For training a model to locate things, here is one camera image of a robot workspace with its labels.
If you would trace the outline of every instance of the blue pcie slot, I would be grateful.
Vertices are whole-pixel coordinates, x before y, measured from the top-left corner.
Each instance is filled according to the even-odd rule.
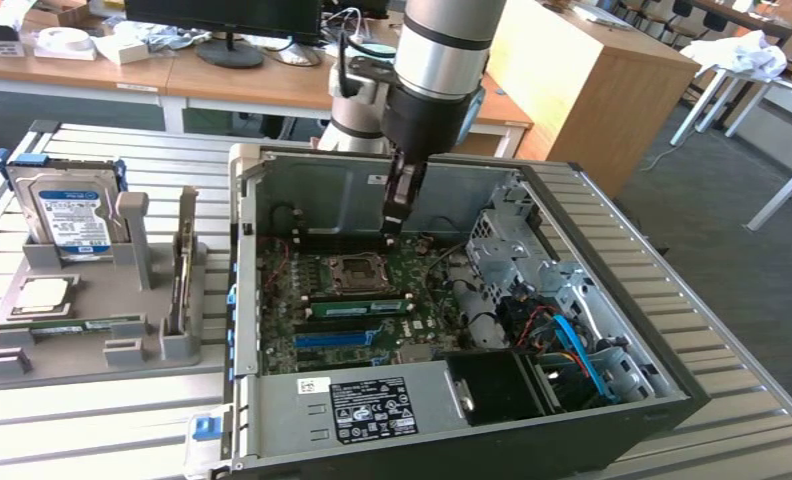
[[[295,335],[294,348],[368,347],[372,345],[372,340],[381,330],[384,330],[384,324],[381,324],[377,330],[324,335]]]

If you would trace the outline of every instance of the hard drive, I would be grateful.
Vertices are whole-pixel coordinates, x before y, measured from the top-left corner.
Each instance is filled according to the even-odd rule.
[[[129,241],[115,211],[117,195],[126,189],[122,161],[22,154],[6,170],[34,243],[55,245],[63,260],[110,257],[111,244]]]

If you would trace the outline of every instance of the monitor stand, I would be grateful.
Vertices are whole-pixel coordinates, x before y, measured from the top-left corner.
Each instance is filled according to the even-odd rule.
[[[253,68],[262,63],[262,54],[246,43],[234,43],[233,34],[225,40],[209,40],[197,45],[197,56],[223,68]]]

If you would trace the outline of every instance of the red cable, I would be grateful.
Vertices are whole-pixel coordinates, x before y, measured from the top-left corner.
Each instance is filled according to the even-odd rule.
[[[282,246],[283,246],[283,259],[281,260],[279,265],[277,266],[277,268],[274,269],[274,271],[271,272],[271,275],[267,277],[267,280],[265,281],[265,285],[262,286],[263,289],[269,287],[269,285],[271,284],[271,282],[277,278],[277,274],[283,269],[283,266],[286,265],[286,260],[289,260],[289,245],[286,245],[286,242],[283,242],[277,237],[274,237],[274,240],[277,240],[282,244]]]
[[[570,355],[570,358],[573,358],[573,361],[580,366],[580,370],[582,370],[582,375],[585,375],[585,378],[588,378],[588,370],[585,368],[585,365],[582,365],[582,360],[580,360],[580,357],[577,357],[576,353],[573,352],[568,352],[568,355]]]
[[[529,320],[526,320],[526,326],[524,327],[524,331],[521,332],[520,337],[517,339],[517,343],[514,344],[516,347],[520,347],[520,345],[524,343],[524,339],[526,338],[526,332],[529,331],[529,327],[532,326],[532,321],[534,320],[534,316],[537,315],[538,311],[541,311],[541,310],[550,310],[553,312],[557,311],[549,305],[537,305],[534,307],[534,310],[529,314]]]

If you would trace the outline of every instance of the power supply label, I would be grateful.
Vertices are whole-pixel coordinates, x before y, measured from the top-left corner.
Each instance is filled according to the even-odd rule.
[[[38,197],[54,244],[69,253],[105,252],[111,241],[97,215],[102,206],[97,192],[43,190]]]
[[[404,377],[332,383],[330,406],[342,444],[420,432]]]

